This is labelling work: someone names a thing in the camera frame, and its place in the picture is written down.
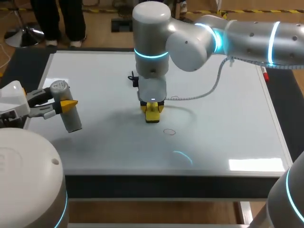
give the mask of blue led ring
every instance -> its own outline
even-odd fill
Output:
[[[137,55],[139,55],[140,57],[143,57],[143,58],[161,58],[161,57],[165,56],[166,54],[168,54],[168,52],[165,52],[165,53],[163,53],[163,54],[161,54],[161,55],[158,55],[158,56],[146,56],[146,55],[143,55],[143,54],[139,53],[138,51],[136,51],[135,48],[134,48],[134,52],[135,52]]]
[[[274,25],[274,27],[272,28],[272,31],[271,31],[271,35],[270,35],[270,40],[269,40],[269,47],[268,47],[268,62],[270,64],[273,64],[273,61],[272,61],[272,49],[273,49],[273,46],[274,46],[274,41],[275,41],[275,36],[276,36],[276,30],[277,30],[277,27],[279,26],[280,22],[277,21]]]
[[[214,50],[214,52],[216,52],[217,49],[218,49],[219,42],[218,42],[218,37],[215,34],[215,32],[212,30],[212,28],[210,26],[208,26],[208,25],[204,25],[204,24],[201,24],[201,23],[196,23],[195,25],[204,27],[208,32],[210,32],[213,35],[213,38],[215,40],[215,50]]]
[[[299,212],[298,208],[296,208],[295,203],[294,203],[293,199],[291,198],[291,194],[290,194],[289,186],[288,186],[289,172],[290,172],[290,169],[288,170],[288,173],[287,173],[287,176],[286,176],[286,191],[287,191],[288,199],[289,199],[289,202],[290,202],[291,206],[293,207],[295,213],[297,214],[297,216],[298,216],[298,217],[302,220],[302,222],[304,223],[304,217],[301,215],[301,213]]]
[[[67,209],[67,193],[66,193],[66,204],[65,204],[65,209],[63,210],[62,215],[61,215],[61,217],[60,217],[58,223],[55,225],[54,228],[57,228],[57,227],[59,226],[59,224],[60,224],[60,222],[61,222],[63,216],[65,215],[66,209]]]

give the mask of white table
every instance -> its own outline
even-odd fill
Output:
[[[223,59],[212,56],[193,73],[179,70],[170,60],[168,96],[208,91]],[[136,89],[127,79],[132,70],[133,52],[51,55],[40,87],[66,80],[79,101],[83,129],[68,134],[60,116],[35,118],[26,126],[53,143],[66,175],[278,178],[291,166],[259,67],[240,61],[233,67],[226,64],[214,93],[195,101],[166,101],[157,124],[144,121]],[[176,134],[165,134],[164,129]]]

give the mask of cable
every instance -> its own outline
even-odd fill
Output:
[[[3,45],[0,44],[0,46],[1,46],[1,48],[2,48],[2,50],[3,50],[3,52],[4,52],[4,54],[9,58],[8,61],[7,61],[5,64],[3,64],[2,66],[0,66],[0,69],[1,69],[2,67],[4,67],[5,65],[7,65],[7,64],[10,62],[10,56],[9,56],[8,53],[6,53],[6,51],[4,50]]]
[[[199,96],[187,97],[187,98],[179,98],[177,96],[172,96],[171,98],[166,98],[166,100],[168,100],[168,101],[189,101],[189,100],[200,99],[202,97],[206,97],[206,96],[210,95],[211,93],[214,92],[214,90],[218,86],[223,66],[229,60],[230,60],[231,63],[233,63],[234,60],[240,60],[240,61],[243,61],[243,62],[246,62],[246,63],[251,63],[251,64],[254,64],[254,65],[261,66],[261,67],[267,67],[267,68],[272,68],[272,69],[284,69],[284,70],[299,70],[299,69],[304,69],[304,65],[276,65],[276,64],[262,63],[262,62],[257,62],[257,61],[251,61],[251,60],[241,59],[241,58],[237,58],[237,57],[227,57],[219,65],[218,76],[217,76],[217,79],[215,81],[215,84],[214,84],[214,86],[207,93],[199,95]]]

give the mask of yellow object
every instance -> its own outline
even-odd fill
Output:
[[[163,108],[164,108],[163,105],[158,106],[158,111],[161,113],[163,111]]]
[[[160,121],[160,111],[158,110],[158,103],[147,103],[145,112],[147,123],[158,123]]]
[[[146,110],[147,110],[147,106],[141,106],[141,110],[142,110],[143,113],[145,113]]]
[[[68,111],[70,111],[72,108],[74,108],[76,106],[76,104],[78,103],[78,101],[61,101],[60,105],[61,105],[61,109],[62,109],[62,113],[66,113]]]
[[[187,12],[186,14],[219,14],[223,16],[226,13],[304,13],[303,9],[270,9],[270,10],[257,10],[257,9],[244,9],[244,10],[196,10]]]

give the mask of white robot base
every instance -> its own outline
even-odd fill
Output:
[[[65,177],[56,149],[33,132],[0,129],[0,227],[67,225]]]

